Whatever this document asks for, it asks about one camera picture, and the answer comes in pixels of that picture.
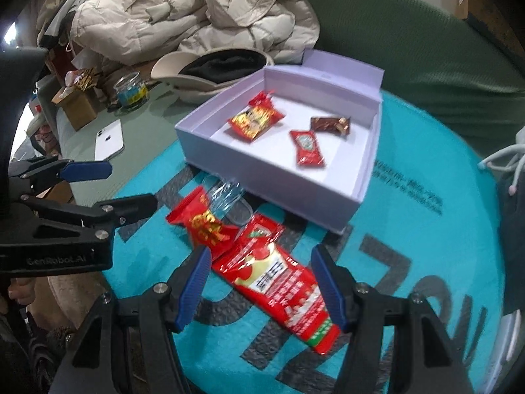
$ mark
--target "lavender box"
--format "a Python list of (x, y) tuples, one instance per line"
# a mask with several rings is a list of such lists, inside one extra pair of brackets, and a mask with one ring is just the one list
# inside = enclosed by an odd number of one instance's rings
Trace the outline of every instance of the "lavender box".
[[(218, 94), (176, 126), (186, 161), (239, 182), (247, 191), (341, 233), (362, 203), (381, 129), (383, 71), (317, 50), (302, 65), (266, 67)], [(262, 90), (284, 119), (254, 142), (239, 139), (227, 120)], [(298, 167), (290, 130), (309, 130), (310, 117), (351, 118), (351, 133), (318, 133), (325, 168)]]

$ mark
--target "green fabric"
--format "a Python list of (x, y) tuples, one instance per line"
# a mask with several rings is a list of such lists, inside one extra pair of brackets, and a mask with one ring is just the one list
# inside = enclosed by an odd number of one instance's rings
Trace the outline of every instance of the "green fabric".
[(385, 70), (383, 88), (487, 155), (525, 125), (525, 79), (465, 22), (421, 0), (308, 0), (316, 48)]
[(194, 105), (184, 104), (167, 85), (150, 92), (150, 100), (136, 111), (118, 117), (102, 111), (98, 117), (61, 143), (65, 159), (92, 161), (96, 133), (120, 118), (124, 151), (111, 159), (113, 174), (106, 180), (76, 182), (71, 188), (78, 204), (91, 206), (115, 196), (127, 182), (177, 139), (175, 124), (189, 114)]

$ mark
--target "beige puffer jacket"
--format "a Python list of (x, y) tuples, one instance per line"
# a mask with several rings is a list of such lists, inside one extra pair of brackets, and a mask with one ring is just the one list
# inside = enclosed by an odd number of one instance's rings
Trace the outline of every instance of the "beige puffer jacket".
[(319, 22), (306, 0), (88, 0), (71, 38), (126, 65), (218, 47), (256, 48), (287, 63), (314, 46)]

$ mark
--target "red candy wrapper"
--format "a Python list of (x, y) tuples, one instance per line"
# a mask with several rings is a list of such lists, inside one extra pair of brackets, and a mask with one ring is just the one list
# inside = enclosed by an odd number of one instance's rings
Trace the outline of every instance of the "red candy wrapper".
[(183, 225), (190, 234), (193, 246), (203, 244), (212, 252), (212, 258), (230, 250), (239, 228), (225, 225), (209, 210), (209, 198), (202, 186), (190, 192), (166, 216), (172, 225)]
[(212, 268), (315, 352), (326, 354), (340, 330), (330, 320), (313, 273), (274, 242), (276, 231), (250, 238), (253, 232), (244, 230), (242, 243)]
[(284, 114), (274, 108), (268, 93), (259, 93), (248, 104), (250, 109), (230, 118), (228, 123), (239, 136), (250, 142), (284, 118)]
[(325, 159), (319, 151), (316, 134), (310, 130), (290, 130), (290, 135), (297, 147), (299, 166), (325, 166)]

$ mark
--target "jar with blue contents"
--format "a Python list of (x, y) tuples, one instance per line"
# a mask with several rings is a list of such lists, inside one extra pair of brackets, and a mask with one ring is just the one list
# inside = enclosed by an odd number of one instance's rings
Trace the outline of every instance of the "jar with blue contents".
[(148, 88), (138, 72), (132, 72), (122, 77), (113, 87), (122, 108), (125, 110), (136, 110), (148, 101)]

